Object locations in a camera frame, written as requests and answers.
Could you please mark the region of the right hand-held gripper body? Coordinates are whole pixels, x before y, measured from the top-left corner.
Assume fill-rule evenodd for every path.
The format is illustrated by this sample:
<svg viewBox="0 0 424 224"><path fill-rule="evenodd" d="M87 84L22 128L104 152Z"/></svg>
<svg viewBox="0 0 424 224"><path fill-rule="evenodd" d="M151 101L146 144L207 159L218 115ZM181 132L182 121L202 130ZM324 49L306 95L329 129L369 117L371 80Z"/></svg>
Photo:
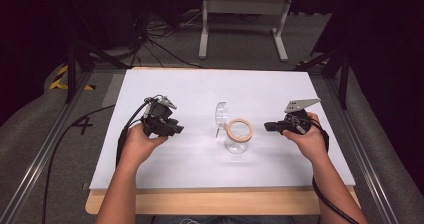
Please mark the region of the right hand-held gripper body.
<svg viewBox="0 0 424 224"><path fill-rule="evenodd" d="M312 126L311 118L306 112L306 108L321 101L320 98L292 100L288 103L285 109L284 130L304 135Z"/></svg>

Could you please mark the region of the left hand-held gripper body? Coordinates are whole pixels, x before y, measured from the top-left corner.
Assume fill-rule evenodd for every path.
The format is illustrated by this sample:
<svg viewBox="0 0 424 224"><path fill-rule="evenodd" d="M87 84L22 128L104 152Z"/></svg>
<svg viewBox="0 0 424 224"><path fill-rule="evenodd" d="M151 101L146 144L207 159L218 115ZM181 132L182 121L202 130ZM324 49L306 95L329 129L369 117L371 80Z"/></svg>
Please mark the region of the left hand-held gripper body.
<svg viewBox="0 0 424 224"><path fill-rule="evenodd" d="M141 122L143 131L149 137L151 134L166 136L167 131L175 126L169 126L167 120L171 118L172 109L176 106L166 97L157 95L145 99L147 104Z"/></svg>

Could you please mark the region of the clear glass jar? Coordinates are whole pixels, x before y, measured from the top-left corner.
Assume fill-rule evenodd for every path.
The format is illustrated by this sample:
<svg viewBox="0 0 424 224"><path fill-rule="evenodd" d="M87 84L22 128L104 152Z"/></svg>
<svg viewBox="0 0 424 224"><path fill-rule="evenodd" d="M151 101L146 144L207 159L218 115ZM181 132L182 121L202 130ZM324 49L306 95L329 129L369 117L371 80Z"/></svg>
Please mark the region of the clear glass jar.
<svg viewBox="0 0 424 224"><path fill-rule="evenodd" d="M249 141L253 137L254 128L246 119L236 118L226 124L225 132L225 148L232 154L242 154L249 147Z"/></svg>

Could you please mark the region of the clear glass jar lid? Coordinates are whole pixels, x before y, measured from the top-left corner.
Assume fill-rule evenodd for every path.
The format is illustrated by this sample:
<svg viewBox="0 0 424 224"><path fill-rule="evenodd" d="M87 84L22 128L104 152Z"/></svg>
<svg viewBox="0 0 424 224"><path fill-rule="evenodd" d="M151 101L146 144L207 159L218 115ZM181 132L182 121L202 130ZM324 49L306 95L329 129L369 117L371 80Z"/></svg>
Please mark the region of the clear glass jar lid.
<svg viewBox="0 0 424 224"><path fill-rule="evenodd" d="M228 122L228 107L226 102L219 102L215 109L216 136L224 130Z"/></svg>

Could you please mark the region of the person's right hand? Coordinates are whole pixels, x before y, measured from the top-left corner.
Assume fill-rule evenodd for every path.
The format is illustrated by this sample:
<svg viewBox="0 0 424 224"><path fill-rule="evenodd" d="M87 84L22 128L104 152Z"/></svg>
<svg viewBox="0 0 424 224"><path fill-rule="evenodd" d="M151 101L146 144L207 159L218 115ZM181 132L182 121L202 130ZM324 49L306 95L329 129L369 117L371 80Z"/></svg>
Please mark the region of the person's right hand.
<svg viewBox="0 0 424 224"><path fill-rule="evenodd" d="M293 141L298 146L302 155L313 165L323 164L329 161L324 137L317 127L312 126L304 135L296 134L289 130L284 130L282 134L288 140Z"/></svg>

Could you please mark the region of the person's left hand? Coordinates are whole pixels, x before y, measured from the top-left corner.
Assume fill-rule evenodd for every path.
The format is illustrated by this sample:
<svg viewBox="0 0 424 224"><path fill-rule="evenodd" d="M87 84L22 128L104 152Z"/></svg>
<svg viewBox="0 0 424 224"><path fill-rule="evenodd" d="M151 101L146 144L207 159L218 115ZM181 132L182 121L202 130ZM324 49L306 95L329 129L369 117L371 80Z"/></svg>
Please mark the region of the person's left hand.
<svg viewBox="0 0 424 224"><path fill-rule="evenodd" d="M128 130L120 166L139 167L158 146L168 140L166 136L149 138L143 128L142 124L136 124Z"/></svg>

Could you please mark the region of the white table mat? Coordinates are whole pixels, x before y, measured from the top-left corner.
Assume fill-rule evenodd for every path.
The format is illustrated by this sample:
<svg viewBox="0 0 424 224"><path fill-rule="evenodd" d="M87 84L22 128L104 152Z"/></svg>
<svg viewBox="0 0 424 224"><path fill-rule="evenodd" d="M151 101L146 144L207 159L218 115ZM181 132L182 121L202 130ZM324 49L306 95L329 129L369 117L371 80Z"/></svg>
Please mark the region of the white table mat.
<svg viewBox="0 0 424 224"><path fill-rule="evenodd" d="M108 187L115 170L118 138L145 98L162 94L176 105L173 118L183 131L168 139L138 170L140 189L308 187L312 168L297 146L267 122L284 118L292 100L317 99L304 72L134 69L127 71L91 189ZM216 105L224 101L231 118L254 127L248 149L232 154L215 122Z"/></svg>

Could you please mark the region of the black tripod stand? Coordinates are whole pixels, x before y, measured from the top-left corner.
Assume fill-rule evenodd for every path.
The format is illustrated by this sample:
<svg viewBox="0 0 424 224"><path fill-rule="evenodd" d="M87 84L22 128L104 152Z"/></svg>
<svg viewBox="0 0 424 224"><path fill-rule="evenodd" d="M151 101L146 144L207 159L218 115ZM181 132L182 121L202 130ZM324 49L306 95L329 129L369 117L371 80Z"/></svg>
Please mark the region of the black tripod stand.
<svg viewBox="0 0 424 224"><path fill-rule="evenodd" d="M347 85L349 78L349 48L343 44L341 47L333 49L327 53L323 53L309 61L300 61L295 71L306 71L313 66L316 66L324 61L327 62L324 69L321 71L321 76L324 79L333 79L338 71L340 71L340 82L338 88L338 100L341 107L346 110Z"/></svg>
<svg viewBox="0 0 424 224"><path fill-rule="evenodd" d="M101 49L93 34L91 27L87 24L87 18L80 11L76 0L66 0L65 10L61 18L66 29L67 38L67 66L68 66L68 90L66 103L76 99L77 92L83 90L82 78L87 77L95 69L91 53L96 54L104 62L110 63L117 69L130 69L114 56Z"/></svg>

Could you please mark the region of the wooden table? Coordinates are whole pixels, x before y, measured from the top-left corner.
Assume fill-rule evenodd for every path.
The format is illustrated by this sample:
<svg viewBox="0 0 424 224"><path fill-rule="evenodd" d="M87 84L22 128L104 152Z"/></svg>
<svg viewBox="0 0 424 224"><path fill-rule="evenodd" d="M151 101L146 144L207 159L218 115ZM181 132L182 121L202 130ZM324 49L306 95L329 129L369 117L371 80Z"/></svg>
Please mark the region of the wooden table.
<svg viewBox="0 0 424 224"><path fill-rule="evenodd" d="M86 202L90 214L98 212L105 190L93 190ZM318 199L308 187L236 187L140 189L137 186L136 211L139 214L178 215L314 215Z"/></svg>

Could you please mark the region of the yellow black floor tape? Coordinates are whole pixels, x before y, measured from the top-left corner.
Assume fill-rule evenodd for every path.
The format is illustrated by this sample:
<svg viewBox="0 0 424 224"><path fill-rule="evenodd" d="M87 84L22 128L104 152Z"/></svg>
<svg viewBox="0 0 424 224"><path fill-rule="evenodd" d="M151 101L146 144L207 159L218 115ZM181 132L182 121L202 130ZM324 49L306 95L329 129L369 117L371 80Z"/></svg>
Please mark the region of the yellow black floor tape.
<svg viewBox="0 0 424 224"><path fill-rule="evenodd" d="M68 65L66 65L66 64L62 65L62 67L57 72L54 80L50 84L49 89L68 90L68 85L62 83L62 79L65 76L65 74L67 73L67 71L68 71ZM94 91L94 90L96 90L96 85L86 85L84 90Z"/></svg>

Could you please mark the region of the white metal stand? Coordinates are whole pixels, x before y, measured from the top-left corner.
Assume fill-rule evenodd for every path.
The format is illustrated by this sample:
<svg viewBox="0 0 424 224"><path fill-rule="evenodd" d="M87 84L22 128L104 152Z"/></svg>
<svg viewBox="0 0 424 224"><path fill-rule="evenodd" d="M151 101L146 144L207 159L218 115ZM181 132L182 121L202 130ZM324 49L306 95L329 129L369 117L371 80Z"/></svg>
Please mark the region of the white metal stand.
<svg viewBox="0 0 424 224"><path fill-rule="evenodd" d="M292 0L202 0L202 31L198 57L205 59L208 48L208 15L209 14L252 14L279 16L279 24L271 30L274 43L282 62L288 61L283 43L282 32L289 15Z"/></svg>

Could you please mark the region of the aluminium floor rail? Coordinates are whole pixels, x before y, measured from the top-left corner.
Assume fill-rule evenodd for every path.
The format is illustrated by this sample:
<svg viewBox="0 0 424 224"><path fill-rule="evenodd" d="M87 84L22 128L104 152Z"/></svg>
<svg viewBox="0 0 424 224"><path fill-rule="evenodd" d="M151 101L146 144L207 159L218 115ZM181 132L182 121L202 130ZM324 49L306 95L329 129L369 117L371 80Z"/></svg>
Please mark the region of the aluminium floor rail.
<svg viewBox="0 0 424 224"><path fill-rule="evenodd" d="M352 142L351 149L358 162L359 168L361 169L361 173L367 184L368 190L370 191L370 194L382 218L383 224L399 224L399 221L381 185L380 179L377 176L374 167L372 166L371 160L362 145L356 129L354 128L348 111L344 110L339 102L336 84L332 80L328 79L325 80L325 84L330 93L332 102L336 106L338 115L343 121L343 125L348 133L349 139Z"/></svg>
<svg viewBox="0 0 424 224"><path fill-rule="evenodd" d="M22 209L35 183L40 177L44 166L46 165L48 159L51 157L54 144L59 139L60 132L64 128L65 122L70 116L70 113L75 106L77 99L83 92L90 78L90 72L81 73L80 77L76 81L76 86L74 87L73 91L71 89L68 90L70 94L70 100L62 106L37 155L27 168L17 190L15 191L4 212L0 216L0 224L13 224L16 217L19 215L20 210Z"/></svg>

